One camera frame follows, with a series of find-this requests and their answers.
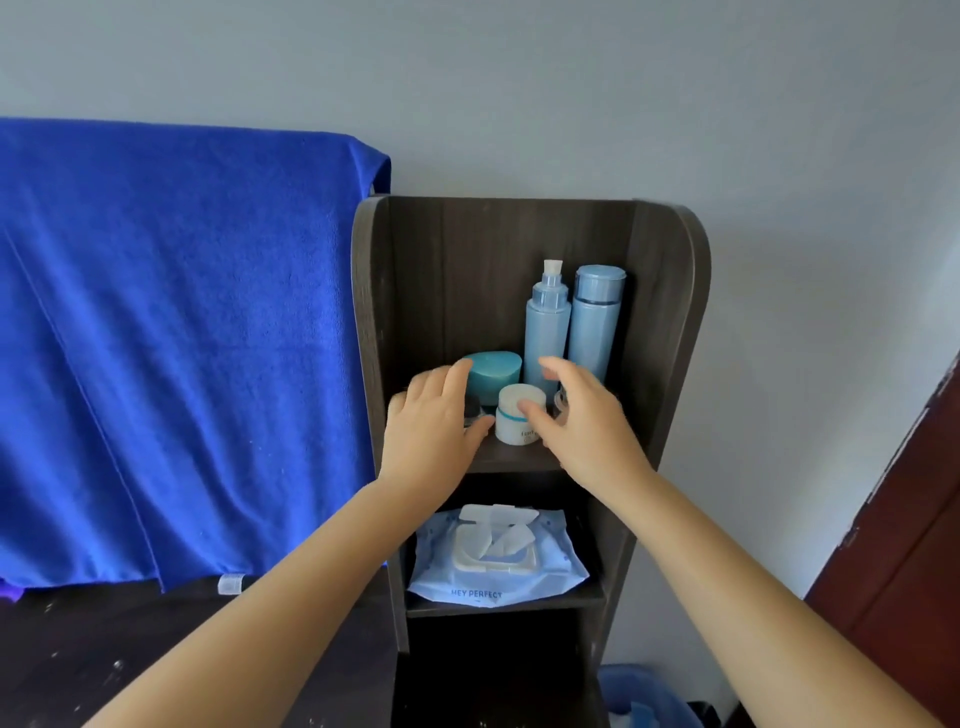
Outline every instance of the right hand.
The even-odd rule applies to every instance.
[[[557,456],[570,477],[601,500],[655,475],[620,402],[583,367],[558,356],[542,356],[547,378],[559,379],[569,412],[563,425],[529,400],[520,412]]]

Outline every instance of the white plastic flip lid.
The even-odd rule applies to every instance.
[[[532,508],[512,505],[465,505],[460,510],[460,520],[467,522],[457,526],[454,535],[453,565],[462,571],[535,572],[540,567],[534,548],[537,537],[528,523],[539,514]],[[524,548],[526,553],[519,561],[491,559],[513,556]]]

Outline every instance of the teal jar lid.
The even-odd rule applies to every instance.
[[[478,352],[465,359],[473,361],[467,377],[467,394],[474,395],[485,407],[496,407],[500,390],[520,381],[523,359],[514,352]]]

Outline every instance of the hand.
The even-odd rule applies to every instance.
[[[464,432],[464,396],[473,362],[461,359],[416,375],[387,408],[377,479],[431,493],[439,506],[456,489],[495,422],[481,417]]]
[[[558,356],[542,356],[540,364],[566,390],[565,423],[529,400],[518,407],[570,477],[607,500],[615,489],[654,475],[620,402],[590,371]]]

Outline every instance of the white wall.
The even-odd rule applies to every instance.
[[[960,348],[958,27],[946,0],[5,0],[0,113],[342,131],[398,193],[692,207],[713,285],[662,469],[802,594]],[[607,659],[732,705],[643,552]]]

